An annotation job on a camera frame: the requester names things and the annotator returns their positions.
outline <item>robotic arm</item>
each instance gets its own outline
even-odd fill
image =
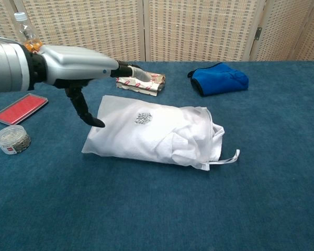
[[[43,45],[32,54],[20,44],[0,43],[0,92],[33,90],[38,82],[64,88],[81,119],[94,127],[105,124],[88,112],[82,88],[95,78],[130,76],[150,80],[137,65],[86,48]]]

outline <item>blue cloth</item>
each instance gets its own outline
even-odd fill
[[[189,72],[187,77],[203,96],[246,90],[249,87],[248,77],[225,63],[196,69]]]
[[[161,93],[92,81],[94,115],[102,95],[207,107],[226,131],[221,158],[240,159],[204,172],[82,154],[90,127],[64,90],[36,84],[49,104],[21,124],[30,147],[0,150],[0,251],[313,251],[314,62],[228,62],[251,88],[206,98],[186,74],[214,63],[138,64],[166,74]],[[0,94],[0,110],[25,94]]]

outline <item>metal hinge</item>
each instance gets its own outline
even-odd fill
[[[255,35],[255,40],[259,40],[261,33],[262,33],[262,27],[257,27],[256,35]]]

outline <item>white cloth bag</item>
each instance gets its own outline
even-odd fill
[[[148,114],[150,121],[138,121]],[[106,127],[92,127],[83,153],[159,163],[193,166],[209,170],[219,161],[223,127],[214,124],[205,107],[172,107],[141,100],[104,96],[98,116]]]

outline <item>blue carpet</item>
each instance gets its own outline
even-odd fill
[[[157,97],[112,78],[84,88],[94,115],[103,95],[208,107],[221,158],[241,150],[210,172],[83,155],[90,127],[64,90],[37,84],[49,104],[21,123],[30,147],[0,150],[0,250],[314,250],[314,62],[228,63],[249,90],[200,97],[187,73],[213,64],[140,63],[166,74]],[[23,95],[0,94],[0,110]]]

